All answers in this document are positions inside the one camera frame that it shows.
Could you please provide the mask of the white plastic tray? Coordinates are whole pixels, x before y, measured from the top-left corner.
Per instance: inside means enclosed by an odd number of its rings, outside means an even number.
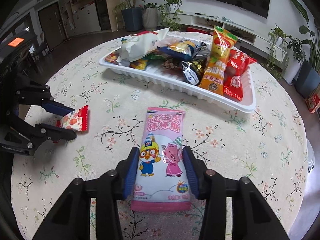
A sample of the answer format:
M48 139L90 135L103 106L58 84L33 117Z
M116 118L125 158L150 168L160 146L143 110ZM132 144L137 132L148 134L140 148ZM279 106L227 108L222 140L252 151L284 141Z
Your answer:
M168 87L170 89L178 90L179 92L187 93L190 96L195 96L198 99L206 100L208 103L214 103L224 109L237 109L243 113L253 113L256 108L256 98L253 86L253 79L250 70L246 70L245 73L240 76L240 81L243 88L244 96L241 101L236 101L231 98L231 96L222 96L213 93L209 90L199 88L196 85L192 85L187 82L187 79L183 75L182 70L169 70L162 67L160 60L151 60L147 63L144 70L131 68L130 62L127 60L122 60L120 56L117 56L115 61L109 62L106 60L112 53L121 54L121 46L125 42L135 42L138 41L141 36L151 35L151 45L154 45L156 41L163 40L164 38L181 38L183 40L188 40L199 45L204 42L210 49L212 43L205 41L204 38L194 38L189 37L187 33L177 32L171 33L167 31L167 28L157 31L143 31L137 34L124 37L121 40L120 46L113 49L112 52L103 56L99 60L99 65L111 69L116 74L123 74L125 76L130 76L132 78L137 78L139 80L144 80L146 82L152 82L156 85L161 85L162 87Z

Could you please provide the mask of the plant in ribbed white pot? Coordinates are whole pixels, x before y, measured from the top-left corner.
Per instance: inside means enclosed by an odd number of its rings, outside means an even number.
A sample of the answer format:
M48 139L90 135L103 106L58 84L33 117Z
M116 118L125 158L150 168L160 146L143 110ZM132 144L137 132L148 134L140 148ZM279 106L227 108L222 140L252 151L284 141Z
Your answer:
M143 27L146 30L156 30L158 24L157 3L146 3L142 9Z

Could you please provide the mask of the pink clear zip bag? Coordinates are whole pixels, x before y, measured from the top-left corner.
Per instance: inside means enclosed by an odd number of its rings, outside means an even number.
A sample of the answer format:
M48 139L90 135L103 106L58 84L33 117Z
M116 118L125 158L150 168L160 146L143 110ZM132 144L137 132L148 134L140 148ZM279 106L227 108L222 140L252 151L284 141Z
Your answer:
M162 48L162 47L168 47L168 46L171 46L175 43L178 43L178 42L181 42L183 40L182 37L175 37L175 36L169 36L169 37L166 37L160 41L157 41L154 45L154 47L157 49L158 47L159 48Z

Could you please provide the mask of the red Mylikes chocolate bag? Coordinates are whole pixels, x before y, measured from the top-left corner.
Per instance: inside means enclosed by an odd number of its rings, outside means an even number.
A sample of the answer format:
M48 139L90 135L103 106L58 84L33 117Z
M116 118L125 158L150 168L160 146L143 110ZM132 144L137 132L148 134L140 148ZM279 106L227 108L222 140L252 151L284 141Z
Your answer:
M229 60L224 71L223 95L235 101L242 101L243 88L241 76L256 59L242 51L231 49Z

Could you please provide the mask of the pink cartoon lollipop bag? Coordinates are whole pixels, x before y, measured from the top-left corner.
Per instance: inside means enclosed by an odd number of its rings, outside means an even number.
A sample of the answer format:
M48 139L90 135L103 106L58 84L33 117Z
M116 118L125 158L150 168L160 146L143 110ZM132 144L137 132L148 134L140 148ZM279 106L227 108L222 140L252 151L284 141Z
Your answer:
M149 107L131 209L179 212L191 207L190 186L182 157L184 111Z

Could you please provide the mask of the green nut mix bag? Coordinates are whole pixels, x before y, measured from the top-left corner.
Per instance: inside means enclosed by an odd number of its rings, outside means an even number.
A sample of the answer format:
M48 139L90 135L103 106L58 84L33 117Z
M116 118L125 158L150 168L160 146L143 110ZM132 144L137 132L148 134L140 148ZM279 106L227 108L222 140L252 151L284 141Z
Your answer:
M161 61L161 66L165 68L178 68L180 64L180 60L176 59L172 56L169 56L166 53L162 53L159 51L150 53L145 57L148 61Z

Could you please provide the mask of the orange yellow snack bag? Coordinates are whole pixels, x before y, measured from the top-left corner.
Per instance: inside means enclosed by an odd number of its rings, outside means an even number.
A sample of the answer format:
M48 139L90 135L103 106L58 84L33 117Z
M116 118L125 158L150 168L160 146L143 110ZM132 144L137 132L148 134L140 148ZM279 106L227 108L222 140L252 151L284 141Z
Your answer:
M210 58L199 84L200 88L223 96L224 72L231 48L237 41L238 38L226 29L217 25L214 26Z

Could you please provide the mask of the gold wafer snack pack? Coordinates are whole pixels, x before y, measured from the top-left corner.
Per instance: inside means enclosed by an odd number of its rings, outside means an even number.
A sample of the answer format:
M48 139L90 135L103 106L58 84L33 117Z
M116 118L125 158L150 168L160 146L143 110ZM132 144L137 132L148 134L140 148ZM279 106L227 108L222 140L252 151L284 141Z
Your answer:
M203 75L206 69L206 62L202 60L195 60L191 62L191 69L197 74L197 75Z

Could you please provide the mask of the black silver snack pack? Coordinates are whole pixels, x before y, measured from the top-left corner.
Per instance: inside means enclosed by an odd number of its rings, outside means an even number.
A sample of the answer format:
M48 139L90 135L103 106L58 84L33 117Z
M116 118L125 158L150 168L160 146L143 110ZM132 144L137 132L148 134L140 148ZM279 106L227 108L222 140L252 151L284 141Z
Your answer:
M210 49L206 43L201 42L199 46L196 46L191 61L180 62L185 81L193 86L198 86L203 78L209 59Z

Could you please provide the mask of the white tv cabinet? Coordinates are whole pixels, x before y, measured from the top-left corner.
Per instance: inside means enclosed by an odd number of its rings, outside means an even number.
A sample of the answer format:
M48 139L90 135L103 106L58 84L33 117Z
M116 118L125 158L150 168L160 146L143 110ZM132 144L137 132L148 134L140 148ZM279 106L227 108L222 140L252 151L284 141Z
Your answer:
M180 24L183 31L186 31L187 26L194 26L210 30L209 35L212 35L213 27L215 25L220 26L238 38L237 48L252 52L265 59L268 57L267 38L268 33L271 31L270 28L253 30L224 17L207 16L199 12L170 12L169 17Z

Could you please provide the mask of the red bag on floor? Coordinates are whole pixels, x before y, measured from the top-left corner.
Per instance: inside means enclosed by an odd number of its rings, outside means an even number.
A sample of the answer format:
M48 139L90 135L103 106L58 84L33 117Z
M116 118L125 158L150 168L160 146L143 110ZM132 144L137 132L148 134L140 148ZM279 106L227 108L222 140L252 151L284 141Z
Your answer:
M319 95L316 91L313 91L305 101L308 111L315 113L319 109Z

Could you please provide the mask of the blue squirrel chips bag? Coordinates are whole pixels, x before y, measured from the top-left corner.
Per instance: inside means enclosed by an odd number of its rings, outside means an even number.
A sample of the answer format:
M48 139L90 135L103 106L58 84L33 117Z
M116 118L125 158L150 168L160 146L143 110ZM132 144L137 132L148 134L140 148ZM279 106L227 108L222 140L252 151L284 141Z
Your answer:
M200 49L201 45L191 42L190 40L183 40L173 43L168 46L159 47L157 49L170 57L179 59L181 61L191 61L193 55Z

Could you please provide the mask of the red storage box right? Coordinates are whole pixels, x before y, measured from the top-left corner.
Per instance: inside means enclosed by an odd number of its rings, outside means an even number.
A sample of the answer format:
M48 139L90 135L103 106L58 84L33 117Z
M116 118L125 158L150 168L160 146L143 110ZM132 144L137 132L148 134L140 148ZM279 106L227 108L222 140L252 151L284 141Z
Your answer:
M187 26L186 31L192 33L210 34L210 30L194 26Z

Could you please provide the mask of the floral round tablecloth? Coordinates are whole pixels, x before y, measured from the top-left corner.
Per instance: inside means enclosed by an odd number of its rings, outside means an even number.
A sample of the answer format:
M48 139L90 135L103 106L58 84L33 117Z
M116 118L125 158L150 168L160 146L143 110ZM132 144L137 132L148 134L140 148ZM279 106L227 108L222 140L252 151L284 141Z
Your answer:
M14 157L11 202L23 239L32 239L74 178L91 180L142 150L134 182L143 201L191 198L181 161L166 153L188 146L224 177L248 177L285 230L296 220L308 173L304 124L286 90L261 65L249 70L252 113L227 109L173 86L117 74L99 60L120 39L96 46L46 79L58 102L87 106L88 130L73 141L43 143L35 155Z

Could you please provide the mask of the tall plant dark blue pot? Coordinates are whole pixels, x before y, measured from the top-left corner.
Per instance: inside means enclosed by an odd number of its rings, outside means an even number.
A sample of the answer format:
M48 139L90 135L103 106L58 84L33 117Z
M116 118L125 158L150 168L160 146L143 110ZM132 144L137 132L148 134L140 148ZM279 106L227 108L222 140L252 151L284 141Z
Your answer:
M298 0L290 0L297 11L302 15L305 24L298 29L302 35L308 35L307 39L301 40L302 45L310 48L309 58L304 60L295 83L296 91L307 98L319 85L319 25L315 22L315 29L310 28L310 19L307 10Z

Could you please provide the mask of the plant in white tall pot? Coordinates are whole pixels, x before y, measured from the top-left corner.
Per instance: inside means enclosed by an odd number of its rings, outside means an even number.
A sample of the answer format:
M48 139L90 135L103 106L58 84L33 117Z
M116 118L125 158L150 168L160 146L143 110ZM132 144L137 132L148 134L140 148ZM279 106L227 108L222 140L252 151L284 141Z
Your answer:
M277 80L283 79L288 85L292 85L305 60L301 41L285 34L278 25L268 33L267 41L267 70Z

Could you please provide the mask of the white red snack bag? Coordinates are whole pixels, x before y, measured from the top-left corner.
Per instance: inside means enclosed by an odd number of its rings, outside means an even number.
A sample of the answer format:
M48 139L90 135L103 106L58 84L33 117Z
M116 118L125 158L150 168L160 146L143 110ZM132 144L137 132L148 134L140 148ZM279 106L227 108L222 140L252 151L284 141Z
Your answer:
M143 31L121 39L119 56L124 61L137 61L155 50L156 43L166 38L169 28Z

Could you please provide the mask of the red patterned small snack pack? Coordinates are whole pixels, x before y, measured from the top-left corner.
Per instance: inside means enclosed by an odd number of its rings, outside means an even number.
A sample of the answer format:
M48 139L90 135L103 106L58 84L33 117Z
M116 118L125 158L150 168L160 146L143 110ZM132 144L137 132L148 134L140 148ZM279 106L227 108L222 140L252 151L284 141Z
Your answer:
M89 105L85 105L57 120L56 127L84 132L88 129Z

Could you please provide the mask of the left plant dark blue pot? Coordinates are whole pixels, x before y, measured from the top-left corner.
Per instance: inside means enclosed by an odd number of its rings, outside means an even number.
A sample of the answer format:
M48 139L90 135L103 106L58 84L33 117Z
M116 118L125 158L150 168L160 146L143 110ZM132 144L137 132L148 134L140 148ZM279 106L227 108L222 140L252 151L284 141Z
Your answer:
M137 0L120 0L113 9L117 24L122 18L126 31L133 32L143 28L142 10L137 5Z

